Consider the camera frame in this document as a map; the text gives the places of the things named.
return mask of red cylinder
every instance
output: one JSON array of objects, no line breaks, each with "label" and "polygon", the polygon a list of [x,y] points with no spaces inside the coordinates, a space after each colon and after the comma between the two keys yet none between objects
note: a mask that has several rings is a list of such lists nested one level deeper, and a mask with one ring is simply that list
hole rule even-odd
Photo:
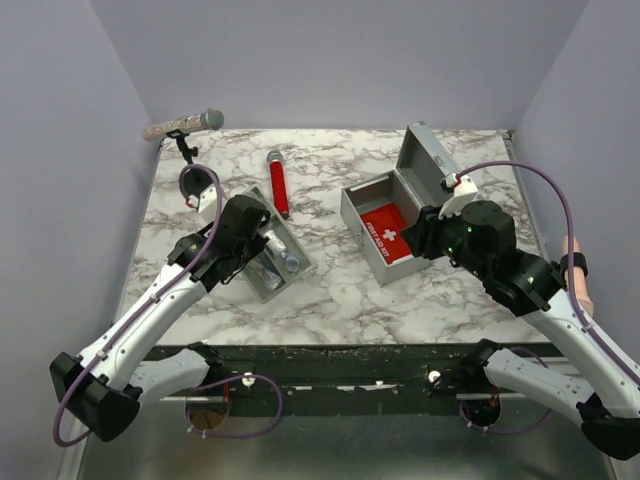
[{"label": "red cylinder", "polygon": [[289,218],[289,200],[287,199],[287,187],[284,182],[284,168],[280,160],[271,160],[269,163],[271,172],[271,189],[273,190],[273,204],[282,215]]}]

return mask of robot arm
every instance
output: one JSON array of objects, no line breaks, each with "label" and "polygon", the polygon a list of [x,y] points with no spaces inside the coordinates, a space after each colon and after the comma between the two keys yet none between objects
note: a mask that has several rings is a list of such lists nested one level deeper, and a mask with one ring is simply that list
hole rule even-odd
[{"label": "robot arm", "polygon": [[[583,326],[558,265],[517,249],[513,218],[494,202],[472,201],[472,183],[468,176],[446,178],[443,188],[452,198],[442,207],[424,207],[402,237],[414,256],[447,256],[452,266],[476,276],[493,300],[543,333],[584,379],[561,375],[482,341],[464,361],[457,381],[477,384],[481,379],[522,393],[579,425],[606,454],[625,460],[636,455],[640,388],[625,370],[640,371],[638,365],[588,315],[588,326]],[[594,332],[604,348],[594,340]]]},{"label": "robot arm", "polygon": [[186,310],[264,249],[267,239],[258,229],[269,216],[257,200],[237,195],[227,202],[210,241],[211,225],[180,239],[151,287],[118,322],[77,356],[61,353],[51,363],[58,401],[69,397],[66,408],[109,441],[131,424],[141,404],[200,385],[209,365],[195,351],[140,363]]}]

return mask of white connector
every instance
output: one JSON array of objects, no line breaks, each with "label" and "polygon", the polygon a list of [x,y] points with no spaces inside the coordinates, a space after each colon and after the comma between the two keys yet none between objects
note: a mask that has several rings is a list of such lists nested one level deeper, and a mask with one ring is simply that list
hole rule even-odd
[{"label": "white connector", "polygon": [[212,185],[200,194],[197,202],[198,214],[207,223],[212,223],[216,219],[216,208],[218,206],[218,194]]},{"label": "white connector", "polygon": [[478,194],[478,186],[469,175],[458,178],[455,173],[451,173],[445,177],[445,185],[453,188],[453,196],[444,202],[438,215],[439,219],[459,215]]}]

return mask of gray metal box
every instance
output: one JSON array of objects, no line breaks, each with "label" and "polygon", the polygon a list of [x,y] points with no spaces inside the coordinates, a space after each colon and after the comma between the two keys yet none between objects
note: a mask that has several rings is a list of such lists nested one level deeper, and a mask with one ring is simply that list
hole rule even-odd
[{"label": "gray metal box", "polygon": [[423,206],[439,206],[449,198],[440,181],[459,170],[431,130],[418,122],[407,127],[395,170],[342,189],[340,214],[380,285],[422,270],[431,261],[408,255],[387,264],[360,215],[394,203],[411,226]]}]

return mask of white wall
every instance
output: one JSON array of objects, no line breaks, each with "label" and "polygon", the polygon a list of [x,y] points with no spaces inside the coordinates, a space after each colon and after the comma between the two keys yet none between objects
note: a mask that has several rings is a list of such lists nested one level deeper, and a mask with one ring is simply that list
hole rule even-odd
[{"label": "white wall", "polygon": [[154,121],[514,128],[587,0],[92,0]]},{"label": "white wall", "polygon": [[2,2],[0,478],[55,478],[48,367],[118,307],[156,146],[85,0]]},{"label": "white wall", "polygon": [[[640,2],[591,0],[516,130],[520,160],[553,175],[569,197],[589,262],[589,293],[607,332],[640,360]],[[550,252],[561,207],[526,175]],[[640,461],[636,460],[638,474]]]}]

